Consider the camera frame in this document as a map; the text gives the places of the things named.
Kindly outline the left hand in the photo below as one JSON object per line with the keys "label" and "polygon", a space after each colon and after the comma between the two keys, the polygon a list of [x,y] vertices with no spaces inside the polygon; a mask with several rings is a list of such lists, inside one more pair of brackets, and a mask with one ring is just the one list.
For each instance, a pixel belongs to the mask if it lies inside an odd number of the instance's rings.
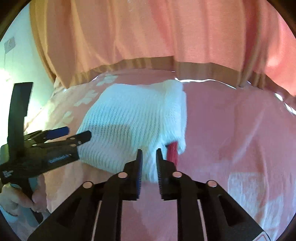
{"label": "left hand", "polygon": [[20,189],[5,184],[1,190],[1,207],[12,216],[20,214],[20,207],[41,213],[47,208],[46,186],[38,184],[30,199]]}

